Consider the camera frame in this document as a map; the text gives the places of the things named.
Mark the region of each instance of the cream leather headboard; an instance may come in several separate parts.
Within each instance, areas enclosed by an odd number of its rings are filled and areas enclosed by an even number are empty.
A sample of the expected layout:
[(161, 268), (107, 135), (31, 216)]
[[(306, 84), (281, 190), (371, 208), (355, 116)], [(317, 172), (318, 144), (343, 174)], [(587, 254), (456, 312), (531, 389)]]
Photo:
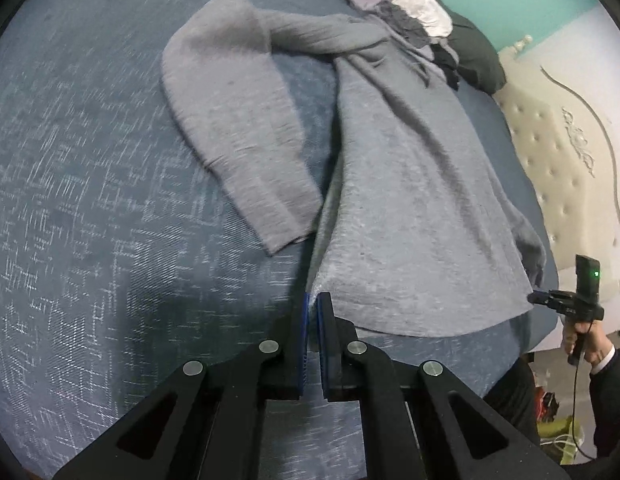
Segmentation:
[(574, 290), (574, 256), (601, 262), (602, 300), (619, 292), (611, 252), (618, 189), (610, 140), (592, 107), (542, 67), (517, 59), (531, 38), (500, 52), (508, 83), (494, 99), (541, 206), (560, 286)]

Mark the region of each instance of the floor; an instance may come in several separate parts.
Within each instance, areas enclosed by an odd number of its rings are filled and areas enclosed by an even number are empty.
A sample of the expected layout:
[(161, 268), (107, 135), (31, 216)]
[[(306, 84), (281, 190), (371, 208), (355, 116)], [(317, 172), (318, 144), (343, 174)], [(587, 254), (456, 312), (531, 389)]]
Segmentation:
[[(610, 339), (615, 347), (620, 348), (620, 336), (613, 334)], [(566, 362), (566, 354), (562, 349), (546, 350), (535, 353), (535, 362), (530, 366), (534, 370), (537, 380), (547, 392), (554, 392), (559, 402), (558, 417), (572, 414), (572, 390), (574, 387), (574, 367)], [(585, 442), (581, 449), (590, 456), (596, 456), (596, 448), (592, 441), (594, 435), (594, 416), (590, 405), (588, 391), (590, 365), (581, 362), (577, 379), (576, 420), (583, 426)], [(587, 462), (588, 459), (580, 454), (575, 463)]]

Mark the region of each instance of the gray sweater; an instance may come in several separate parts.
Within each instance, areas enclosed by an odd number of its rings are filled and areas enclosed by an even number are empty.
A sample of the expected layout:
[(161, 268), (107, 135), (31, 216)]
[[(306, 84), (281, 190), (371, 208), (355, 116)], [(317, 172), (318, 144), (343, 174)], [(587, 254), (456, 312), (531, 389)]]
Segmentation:
[(212, 0), (166, 46), (164, 86), (184, 134), (266, 249), (307, 236), (320, 209), (271, 46), (329, 54), (339, 78), (343, 148), (312, 295), (328, 290), (335, 313), (356, 326), (413, 336), (476, 332), (529, 310), (541, 241), (443, 81), (372, 23)]

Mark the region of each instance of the headboard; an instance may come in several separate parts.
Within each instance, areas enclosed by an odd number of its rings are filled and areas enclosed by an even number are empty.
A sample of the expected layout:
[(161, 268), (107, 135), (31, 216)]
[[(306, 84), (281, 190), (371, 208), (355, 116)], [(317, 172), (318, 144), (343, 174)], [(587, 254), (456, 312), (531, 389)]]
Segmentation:
[(601, 299), (620, 291), (612, 273), (620, 182), (601, 116), (543, 67), (517, 57), (532, 38), (500, 51), (507, 84), (494, 99), (541, 206), (560, 288), (574, 290), (575, 254), (601, 262)]

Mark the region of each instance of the blue bedsheet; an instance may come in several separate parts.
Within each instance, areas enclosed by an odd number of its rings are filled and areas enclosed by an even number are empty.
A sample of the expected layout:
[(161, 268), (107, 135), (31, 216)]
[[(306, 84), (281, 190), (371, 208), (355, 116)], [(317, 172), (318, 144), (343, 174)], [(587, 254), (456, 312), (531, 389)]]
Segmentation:
[[(180, 363), (233, 356), (302, 297), (312, 240), (267, 257), (168, 111), (161, 52), (207, 1), (28, 0), (0, 40), (0, 430), (44, 478)], [(252, 1), (352, 12), (343, 0)], [(334, 72), (305, 56), (276, 63), (325, 190)], [(496, 104), (466, 85), (459, 97), (548, 248)], [(461, 337), (369, 340), (406, 362), (437, 358), (482, 394), (555, 320), (538, 308)], [(303, 403), (268, 405), (261, 477), (361, 478), (356, 405), (323, 402), (314, 354), (308, 373)]]

